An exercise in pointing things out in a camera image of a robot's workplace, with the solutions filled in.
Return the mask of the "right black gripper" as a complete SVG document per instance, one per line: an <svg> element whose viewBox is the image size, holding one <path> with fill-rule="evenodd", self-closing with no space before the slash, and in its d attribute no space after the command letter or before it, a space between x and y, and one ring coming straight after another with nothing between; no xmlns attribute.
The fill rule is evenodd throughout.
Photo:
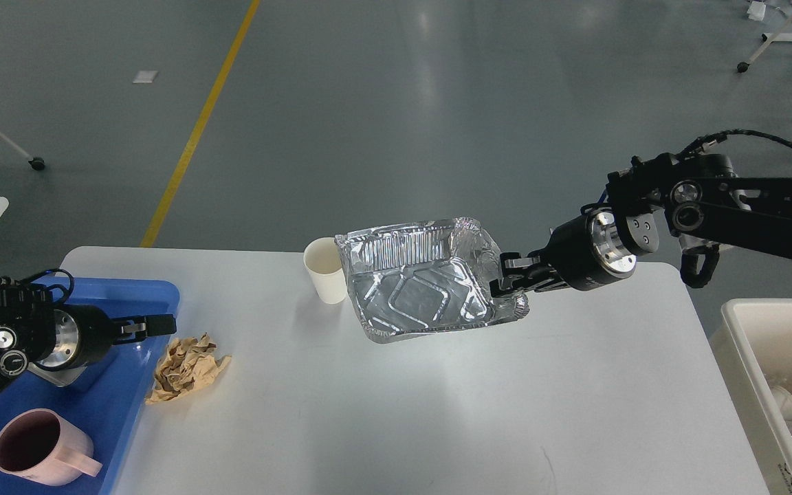
<svg viewBox="0 0 792 495"><path fill-rule="evenodd" d="M542 256L503 252L492 298L569 287L587 292L635 272L636 256L619 237L612 210L588 210L553 230Z"/></svg>

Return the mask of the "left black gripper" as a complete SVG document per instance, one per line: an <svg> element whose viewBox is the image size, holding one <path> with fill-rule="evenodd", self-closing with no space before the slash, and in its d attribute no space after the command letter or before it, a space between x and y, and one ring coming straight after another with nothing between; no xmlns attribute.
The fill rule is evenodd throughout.
<svg viewBox="0 0 792 495"><path fill-rule="evenodd" d="M79 369L103 360L114 344L143 342L177 331L173 314L145 314L111 320L98 307L67 305L54 310L54 346L34 365L47 372Z"/></svg>

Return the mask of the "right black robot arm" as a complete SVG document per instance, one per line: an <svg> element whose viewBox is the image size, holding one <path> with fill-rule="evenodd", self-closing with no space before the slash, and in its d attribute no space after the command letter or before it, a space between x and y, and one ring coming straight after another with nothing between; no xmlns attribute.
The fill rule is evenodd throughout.
<svg viewBox="0 0 792 495"><path fill-rule="evenodd" d="M658 248L657 210L680 241L680 278L691 288L710 282L724 245L792 262L792 178L738 177L727 156L710 151L732 135L792 149L792 141L776 135L729 129L676 154L633 157L628 169L608 175L598 201L553 230L546 247L525 256L502 253L491 294L590 291L629 278L636 260Z"/></svg>

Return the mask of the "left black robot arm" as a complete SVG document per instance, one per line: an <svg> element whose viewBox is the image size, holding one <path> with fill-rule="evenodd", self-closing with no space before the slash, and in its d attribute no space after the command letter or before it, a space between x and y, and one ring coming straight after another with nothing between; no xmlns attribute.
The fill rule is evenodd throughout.
<svg viewBox="0 0 792 495"><path fill-rule="evenodd" d="M157 280L76 278L47 269L26 278L0 278L0 394L32 367L48 373L84 369L113 346L170 336L173 312L111 316L106 301L130 301Z"/></svg>

